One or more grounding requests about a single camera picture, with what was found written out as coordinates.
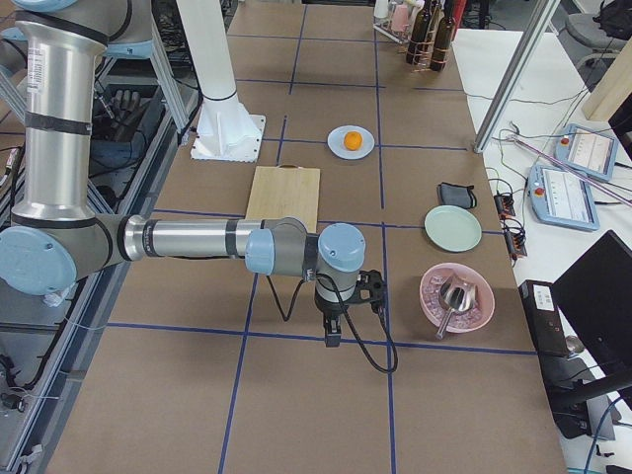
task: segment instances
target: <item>white pole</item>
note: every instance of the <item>white pole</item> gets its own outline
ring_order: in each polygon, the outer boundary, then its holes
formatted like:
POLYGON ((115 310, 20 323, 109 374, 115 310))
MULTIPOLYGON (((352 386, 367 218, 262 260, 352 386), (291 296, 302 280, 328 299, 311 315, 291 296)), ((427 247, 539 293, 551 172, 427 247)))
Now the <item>white pole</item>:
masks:
POLYGON ((266 119, 239 102, 219 0, 178 0, 178 8, 204 94, 192 156, 256 161, 266 119))

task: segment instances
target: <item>blue joint cap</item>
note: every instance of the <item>blue joint cap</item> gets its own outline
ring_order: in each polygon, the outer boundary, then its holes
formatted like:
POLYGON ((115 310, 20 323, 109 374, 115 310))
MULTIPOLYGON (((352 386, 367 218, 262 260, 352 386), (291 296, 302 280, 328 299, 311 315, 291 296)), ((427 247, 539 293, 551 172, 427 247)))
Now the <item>blue joint cap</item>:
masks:
POLYGON ((275 269, 275 238, 270 229, 253 230, 246 243, 246 268, 253 274, 271 275, 275 269))
POLYGON ((58 12, 77 3, 77 0, 13 0, 18 7, 31 12, 58 12))
POLYGON ((364 236, 349 224, 330 225, 318 239, 321 258, 333 269, 348 274, 362 267, 365 249, 364 236))
POLYGON ((22 30, 20 30, 18 27, 7 28, 6 30, 3 30, 2 33, 0 33, 0 35, 2 35, 2 38, 4 40, 10 40, 10 41, 26 41, 27 40, 27 37, 25 36, 25 34, 22 33, 22 30))
POLYGON ((48 294, 75 282, 77 269, 68 251, 50 235, 31 227, 0 233, 0 277, 27 294, 48 294))

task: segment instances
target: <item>pink cup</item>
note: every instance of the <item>pink cup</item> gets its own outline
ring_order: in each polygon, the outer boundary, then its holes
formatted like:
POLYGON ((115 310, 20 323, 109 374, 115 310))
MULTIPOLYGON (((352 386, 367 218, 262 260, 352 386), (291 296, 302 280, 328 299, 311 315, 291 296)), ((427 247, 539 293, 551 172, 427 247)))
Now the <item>pink cup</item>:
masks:
POLYGON ((408 7, 398 5, 393 12, 391 20, 391 31, 394 33, 404 33, 408 27, 408 7))

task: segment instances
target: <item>white desk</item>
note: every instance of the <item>white desk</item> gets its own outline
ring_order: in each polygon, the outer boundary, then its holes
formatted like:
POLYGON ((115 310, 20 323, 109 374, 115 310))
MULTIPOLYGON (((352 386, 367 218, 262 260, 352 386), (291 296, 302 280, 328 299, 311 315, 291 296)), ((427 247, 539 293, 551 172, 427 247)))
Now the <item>white desk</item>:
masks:
MULTIPOLYGON (((517 32, 459 30, 454 43, 454 52, 467 94, 494 96, 519 38, 520 33, 517 32)), ((583 88, 584 82, 562 45, 554 35, 546 34, 523 74, 514 97, 530 101, 554 102, 572 97, 583 88)), ((477 130, 490 103, 491 101, 485 99, 468 98, 470 113, 477 130)), ((524 135, 557 132, 555 127, 569 109, 570 104, 571 101, 554 106, 511 102, 501 120, 499 130, 509 128, 510 122, 513 121, 524 135)), ((594 129, 609 127, 605 122, 586 120, 581 106, 576 109, 570 122, 584 124, 594 129)), ((549 154, 553 152, 554 140, 550 140, 546 148, 545 138, 525 141, 549 154)), ((527 176, 536 157, 509 143, 504 144, 503 149, 505 162, 527 176)), ((629 163, 622 148, 618 150, 617 156, 619 161, 629 163)), ((502 165, 501 152, 496 140, 485 150, 484 159, 486 166, 498 170, 501 178, 510 182, 515 190, 523 188, 524 180, 502 165)), ((490 178, 496 176, 493 170, 488 170, 488 172, 490 178)), ((627 188, 632 187, 632 171, 616 167, 612 182, 627 188)), ((496 188, 495 183, 491 185, 493 189, 496 188)), ((594 198, 595 200, 612 200, 599 192, 594 193, 594 198)), ((522 193, 515 195, 514 206, 517 218, 523 222, 526 229, 528 252, 528 257, 518 260, 515 265, 514 276, 517 284, 527 278, 554 281, 607 229, 614 229, 625 242, 632 243, 632 211, 623 205, 599 206, 597 213, 600 229, 596 232, 582 232, 541 224, 535 219, 530 203, 522 205, 522 193)), ((564 323, 567 334, 572 334, 570 326, 564 323)), ((589 355, 586 356, 586 363, 594 364, 589 355)), ((596 371, 595 375, 602 376, 602 373, 596 371)), ((622 402, 617 405, 617 408, 622 412, 624 421, 629 423, 632 420, 630 410, 622 402)), ((600 442, 599 445, 604 450, 615 451, 616 455, 607 460, 595 456, 591 464, 592 469, 605 472, 606 464, 632 469, 632 430, 617 427, 615 433, 617 441, 600 442)), ((562 438, 562 446, 569 467, 584 467, 590 443, 591 440, 587 436, 574 440, 562 438)))

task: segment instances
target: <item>white label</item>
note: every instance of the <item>white label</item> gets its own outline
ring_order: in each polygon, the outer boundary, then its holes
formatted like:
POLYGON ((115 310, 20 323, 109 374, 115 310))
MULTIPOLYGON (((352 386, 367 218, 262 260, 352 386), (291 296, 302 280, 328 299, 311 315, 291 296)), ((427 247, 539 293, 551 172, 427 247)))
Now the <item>white label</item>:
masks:
POLYGON ((43 89, 43 72, 46 66, 46 55, 43 49, 29 48, 29 73, 27 91, 31 94, 39 94, 43 89))
POLYGON ((542 311, 555 311, 551 289, 548 286, 535 284, 533 286, 533 297, 535 298, 535 307, 537 309, 542 311))

